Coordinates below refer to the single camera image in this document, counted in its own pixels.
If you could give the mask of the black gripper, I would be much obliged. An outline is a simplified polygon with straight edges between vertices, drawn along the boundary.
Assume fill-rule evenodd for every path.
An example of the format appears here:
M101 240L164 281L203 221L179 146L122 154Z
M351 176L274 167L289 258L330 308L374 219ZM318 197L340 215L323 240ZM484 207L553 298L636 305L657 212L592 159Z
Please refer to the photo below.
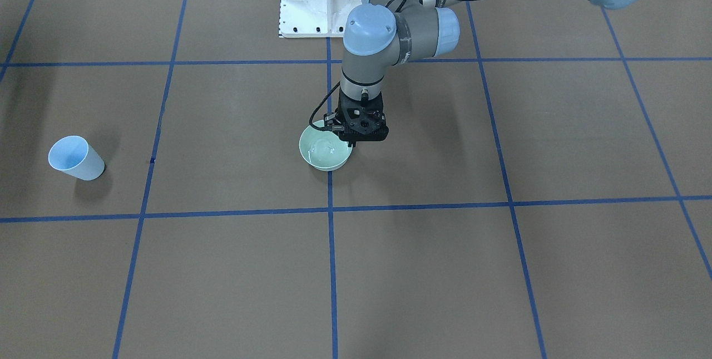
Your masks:
M365 102L341 97L335 120L336 136L348 142L350 149L355 149L357 142L383 141L389 134L381 97Z

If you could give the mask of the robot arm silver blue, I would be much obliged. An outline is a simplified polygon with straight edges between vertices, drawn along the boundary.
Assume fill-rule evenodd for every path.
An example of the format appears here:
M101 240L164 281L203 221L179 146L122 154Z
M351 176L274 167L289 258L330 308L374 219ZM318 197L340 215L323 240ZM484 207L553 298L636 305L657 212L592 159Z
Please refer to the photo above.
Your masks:
M387 69L450 53L459 42L460 22L452 6L484 0L362 0L345 25L342 75L335 111L323 130L349 147L383 141L388 133L382 85ZM586 0L622 9L637 0Z

